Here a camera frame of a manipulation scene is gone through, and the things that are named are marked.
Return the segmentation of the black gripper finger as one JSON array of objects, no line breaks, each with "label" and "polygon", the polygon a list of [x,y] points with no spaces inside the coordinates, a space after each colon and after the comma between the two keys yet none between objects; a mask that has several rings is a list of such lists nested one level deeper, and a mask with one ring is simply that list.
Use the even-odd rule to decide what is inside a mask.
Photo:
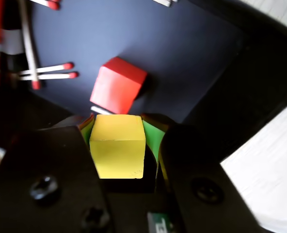
[{"label": "black gripper finger", "polygon": [[0,164],[0,233],[112,233],[94,162],[78,126],[19,134]]},{"label": "black gripper finger", "polygon": [[161,114],[142,114],[142,119],[165,133],[158,158],[182,233],[263,232],[212,146],[193,126]]}]

